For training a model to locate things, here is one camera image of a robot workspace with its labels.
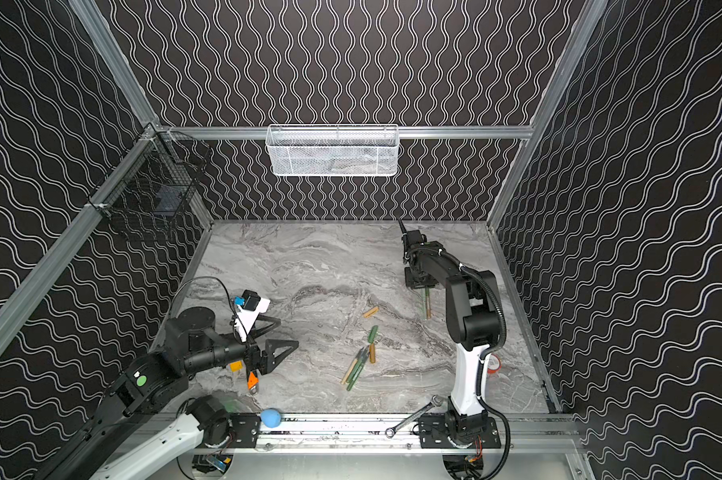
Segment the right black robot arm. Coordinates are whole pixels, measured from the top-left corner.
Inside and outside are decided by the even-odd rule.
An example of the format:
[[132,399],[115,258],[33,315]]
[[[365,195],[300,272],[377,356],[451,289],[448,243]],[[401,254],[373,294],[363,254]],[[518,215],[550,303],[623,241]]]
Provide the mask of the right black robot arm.
[[467,265],[417,231],[404,234],[402,244],[406,287],[440,285],[445,292],[445,324],[457,352],[450,410],[458,418],[489,413],[484,398],[487,360],[507,340],[495,275]]

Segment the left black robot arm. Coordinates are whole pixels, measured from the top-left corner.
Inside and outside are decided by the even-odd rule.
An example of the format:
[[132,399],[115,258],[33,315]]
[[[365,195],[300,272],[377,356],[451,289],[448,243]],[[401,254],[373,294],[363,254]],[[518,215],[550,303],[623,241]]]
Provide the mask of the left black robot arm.
[[212,309],[191,307],[169,319],[164,345],[142,355],[107,387],[84,426],[34,474],[36,479],[88,479],[143,424],[187,391],[196,374],[241,361],[246,371],[269,374],[298,347],[297,340],[256,339],[280,326],[267,316],[268,327],[240,341],[216,331]]

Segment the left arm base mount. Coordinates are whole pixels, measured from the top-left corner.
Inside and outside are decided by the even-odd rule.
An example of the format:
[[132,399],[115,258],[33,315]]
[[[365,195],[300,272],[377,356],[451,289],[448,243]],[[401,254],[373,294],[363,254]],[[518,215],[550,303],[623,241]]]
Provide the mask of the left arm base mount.
[[211,449],[254,448],[261,419],[257,414],[233,414],[204,424],[201,445]]

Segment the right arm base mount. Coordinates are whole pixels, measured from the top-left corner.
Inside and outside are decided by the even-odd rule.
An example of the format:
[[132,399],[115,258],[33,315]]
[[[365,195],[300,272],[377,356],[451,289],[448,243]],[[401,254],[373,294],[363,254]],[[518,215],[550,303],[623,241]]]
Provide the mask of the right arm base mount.
[[417,420],[415,433],[423,449],[469,449],[477,440],[488,449],[499,449],[501,440],[495,418],[486,412],[461,415],[452,411],[425,414]]

